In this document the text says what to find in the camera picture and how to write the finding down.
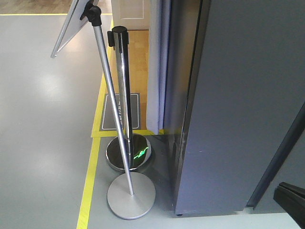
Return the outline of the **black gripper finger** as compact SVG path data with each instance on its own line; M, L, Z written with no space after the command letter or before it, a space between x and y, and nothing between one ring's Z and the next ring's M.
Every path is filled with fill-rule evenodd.
M300 195L286 188L277 187L274 191L274 200L298 226L305 226L305 200Z
M301 198L305 198L305 189L301 187L297 187L285 182L281 182L279 184L279 187L282 187L288 191L291 191L292 193L296 194L297 196L300 196Z

